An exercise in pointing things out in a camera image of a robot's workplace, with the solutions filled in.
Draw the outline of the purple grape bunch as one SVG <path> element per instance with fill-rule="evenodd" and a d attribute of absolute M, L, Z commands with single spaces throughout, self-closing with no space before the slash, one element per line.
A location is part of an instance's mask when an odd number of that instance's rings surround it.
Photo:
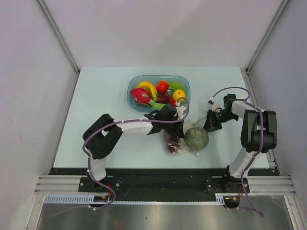
<path fill-rule="evenodd" d="M 178 154 L 181 148 L 179 138 L 171 137 L 166 131 L 163 133 L 163 138 L 165 150 L 172 155 Z"/>

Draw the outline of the red pepper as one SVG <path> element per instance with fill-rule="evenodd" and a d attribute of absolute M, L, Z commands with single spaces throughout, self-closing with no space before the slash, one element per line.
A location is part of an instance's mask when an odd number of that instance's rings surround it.
<path fill-rule="evenodd" d="M 174 107 L 177 107 L 176 101 L 168 94 L 168 91 L 165 91 L 165 95 L 168 98 L 169 103 Z"/>

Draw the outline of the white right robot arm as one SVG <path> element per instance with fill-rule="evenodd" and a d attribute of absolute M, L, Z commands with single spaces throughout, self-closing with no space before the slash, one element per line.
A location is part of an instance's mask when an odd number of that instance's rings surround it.
<path fill-rule="evenodd" d="M 261 154 L 267 153 L 277 145 L 277 114 L 275 111 L 261 110 L 235 94 L 224 97 L 223 108 L 218 107 L 211 99 L 212 108 L 207 111 L 203 128 L 207 132 L 222 129 L 222 124 L 231 120 L 243 120 L 240 143 L 241 150 L 235 160 L 228 165 L 229 176 L 221 180 L 226 192 L 238 188 L 237 178 L 244 178 Z"/>

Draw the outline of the left aluminium frame post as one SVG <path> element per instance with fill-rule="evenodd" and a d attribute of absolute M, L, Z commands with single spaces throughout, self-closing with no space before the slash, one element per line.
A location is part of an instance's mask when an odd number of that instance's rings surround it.
<path fill-rule="evenodd" d="M 77 74 L 77 76 L 80 74 L 81 70 L 77 65 L 77 62 L 75 61 L 75 58 L 72 55 L 72 52 L 65 41 L 64 36 L 62 35 L 50 9 L 48 8 L 46 2 L 44 0 L 35 0 L 39 10 L 41 11 L 43 17 L 45 18 L 51 32 L 53 33 L 58 45 L 60 46 L 62 52 L 64 53 L 64 56 L 66 57 L 68 63 L 74 70 L 74 72 Z"/>

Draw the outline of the clear patterned zip bag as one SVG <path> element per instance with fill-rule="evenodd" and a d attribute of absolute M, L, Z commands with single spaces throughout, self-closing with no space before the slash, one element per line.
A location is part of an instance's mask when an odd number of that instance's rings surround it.
<path fill-rule="evenodd" d="M 163 133 L 163 142 L 165 150 L 169 155 L 181 155 L 185 153 L 199 156 L 201 150 L 209 144 L 209 134 L 203 128 L 207 117 L 198 120 L 186 119 L 182 128 L 184 136 L 172 137 L 166 131 Z"/>

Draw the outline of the green netted melon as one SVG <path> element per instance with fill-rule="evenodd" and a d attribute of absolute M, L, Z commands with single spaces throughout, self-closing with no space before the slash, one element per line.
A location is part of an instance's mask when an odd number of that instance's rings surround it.
<path fill-rule="evenodd" d="M 202 127 L 191 127 L 185 133 L 184 142 L 191 150 L 201 150 L 209 144 L 208 132 Z"/>

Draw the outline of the red tomato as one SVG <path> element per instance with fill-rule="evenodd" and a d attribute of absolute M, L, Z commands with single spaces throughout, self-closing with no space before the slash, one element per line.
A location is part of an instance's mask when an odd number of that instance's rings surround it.
<path fill-rule="evenodd" d="M 168 91 L 168 88 L 168 83 L 165 80 L 159 81 L 156 85 L 156 90 L 158 93 L 165 93 L 166 91 Z"/>

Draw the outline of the orange fruit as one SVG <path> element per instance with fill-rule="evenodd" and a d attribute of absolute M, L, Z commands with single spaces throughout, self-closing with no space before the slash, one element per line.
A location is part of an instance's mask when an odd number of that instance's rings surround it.
<path fill-rule="evenodd" d="M 179 101 L 180 103 L 183 103 L 185 101 L 186 94 L 183 90 L 178 89 L 173 92 L 172 98 L 175 102 Z"/>

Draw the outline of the aluminium frame post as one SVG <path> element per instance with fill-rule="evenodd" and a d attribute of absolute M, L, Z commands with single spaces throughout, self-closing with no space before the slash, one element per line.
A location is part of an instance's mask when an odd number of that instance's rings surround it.
<path fill-rule="evenodd" d="M 48 8 L 46 2 L 44 0 L 35 0 L 39 10 L 41 11 L 43 17 L 45 18 L 51 32 L 53 33 L 58 45 L 60 46 L 62 52 L 64 53 L 64 56 L 66 57 L 68 63 L 74 70 L 74 72 L 77 74 L 77 76 L 80 74 L 81 70 L 77 65 L 77 62 L 75 61 L 75 58 L 72 55 L 72 52 L 65 41 L 64 36 L 62 35 L 50 9 Z"/>
<path fill-rule="evenodd" d="M 257 59 L 260 57 L 263 49 L 265 48 L 269 38 L 273 34 L 276 26 L 278 25 L 279 21 L 281 20 L 283 14 L 285 13 L 287 7 L 291 3 L 291 0 L 282 0 L 279 4 L 276 12 L 274 13 L 267 29 L 265 30 L 259 44 L 257 45 L 257 48 L 255 52 L 253 53 L 250 61 L 248 62 L 247 66 L 245 67 L 245 72 L 249 74 L 256 63 Z"/>

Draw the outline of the right aluminium frame post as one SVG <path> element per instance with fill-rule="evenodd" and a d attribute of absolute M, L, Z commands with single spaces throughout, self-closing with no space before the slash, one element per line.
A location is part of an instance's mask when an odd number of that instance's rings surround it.
<path fill-rule="evenodd" d="M 283 14 L 285 13 L 287 7 L 291 3 L 291 0 L 282 0 L 279 4 L 276 12 L 274 13 L 267 29 L 265 30 L 259 44 L 257 45 L 257 48 L 255 52 L 253 53 L 250 61 L 248 62 L 247 66 L 245 67 L 245 72 L 249 74 L 256 63 L 257 59 L 260 57 L 263 49 L 265 48 L 269 38 L 273 34 L 276 26 L 278 25 L 279 21 L 281 20 Z"/>

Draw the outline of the green leaf vegetable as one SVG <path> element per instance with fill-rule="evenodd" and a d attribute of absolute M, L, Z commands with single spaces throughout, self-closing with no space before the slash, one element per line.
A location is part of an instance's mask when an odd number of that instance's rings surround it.
<path fill-rule="evenodd" d="M 169 87 L 170 90 L 173 90 L 173 91 L 176 91 L 176 90 L 182 90 L 183 91 L 184 90 L 183 85 L 178 81 L 169 82 L 168 87 Z"/>

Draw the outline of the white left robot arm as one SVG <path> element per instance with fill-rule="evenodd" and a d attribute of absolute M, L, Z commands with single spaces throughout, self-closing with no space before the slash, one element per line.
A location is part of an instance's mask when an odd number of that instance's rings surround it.
<path fill-rule="evenodd" d="M 88 156 L 89 186 L 102 191 L 106 186 L 106 157 L 120 138 L 135 135 L 151 135 L 165 131 L 175 138 L 183 138 L 183 123 L 189 107 L 165 105 L 161 110 L 140 118 L 115 121 L 110 114 L 102 115 L 83 134 L 83 151 Z"/>

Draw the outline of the yellow banana bunch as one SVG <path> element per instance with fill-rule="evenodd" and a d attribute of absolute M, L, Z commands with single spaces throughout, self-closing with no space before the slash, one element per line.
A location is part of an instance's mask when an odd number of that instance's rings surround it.
<path fill-rule="evenodd" d="M 153 84 L 151 84 L 149 81 L 142 81 L 138 84 L 137 87 L 147 90 L 151 94 L 152 99 L 154 101 L 157 100 L 158 93 L 156 87 Z"/>

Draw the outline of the teal plastic fruit bowl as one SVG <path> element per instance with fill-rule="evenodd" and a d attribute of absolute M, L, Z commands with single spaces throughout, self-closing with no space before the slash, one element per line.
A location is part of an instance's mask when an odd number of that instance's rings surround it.
<path fill-rule="evenodd" d="M 184 77 L 181 76 L 176 76 L 176 75 L 139 75 L 134 77 L 132 80 L 130 80 L 129 84 L 128 84 L 128 89 L 127 89 L 127 103 L 128 105 L 140 112 L 151 112 L 154 109 L 151 106 L 145 107 L 145 106 L 141 106 L 139 104 L 137 104 L 133 97 L 130 94 L 130 91 L 134 88 L 137 88 L 138 84 L 142 81 L 149 81 L 151 84 L 153 84 L 155 87 L 157 85 L 157 83 L 159 81 L 167 81 L 167 83 L 169 84 L 169 82 L 171 81 L 178 81 L 180 82 L 183 87 L 184 87 L 184 92 L 186 94 L 186 99 L 190 100 L 190 85 L 187 79 L 185 79 Z M 172 97 L 173 94 L 173 90 L 168 89 L 168 94 Z"/>

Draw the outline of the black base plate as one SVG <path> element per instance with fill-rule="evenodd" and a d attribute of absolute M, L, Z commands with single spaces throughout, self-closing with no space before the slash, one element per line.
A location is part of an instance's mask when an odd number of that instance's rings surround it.
<path fill-rule="evenodd" d="M 109 196 L 124 202 L 213 201 L 216 193 L 249 192 L 247 179 L 232 179 L 225 169 L 107 169 L 106 178 L 94 182 L 85 168 L 52 168 L 49 175 L 81 175 L 78 191 Z M 279 176 L 277 169 L 251 169 L 249 176 Z"/>

